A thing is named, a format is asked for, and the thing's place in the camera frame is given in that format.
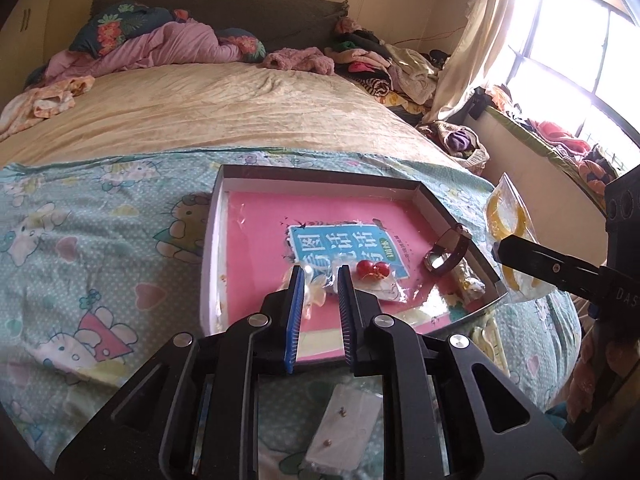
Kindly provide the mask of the person's right hand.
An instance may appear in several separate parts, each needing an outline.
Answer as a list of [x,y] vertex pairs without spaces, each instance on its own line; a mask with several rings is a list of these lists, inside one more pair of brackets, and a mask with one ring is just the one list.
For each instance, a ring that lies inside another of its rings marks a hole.
[[[592,398],[597,382],[596,373],[591,365],[593,357],[592,332],[593,329],[590,328],[589,332],[582,338],[579,358],[574,367],[572,378],[570,378],[565,401],[568,422],[576,422],[580,414],[590,413],[592,410]],[[614,372],[619,368],[618,364],[620,363],[617,361],[620,360],[620,348],[622,347],[616,344],[615,341],[610,342],[608,348],[606,348],[606,360],[608,361],[608,366]],[[612,420],[612,416],[612,408],[609,405],[605,405],[598,413],[597,422],[600,426],[604,426]]]

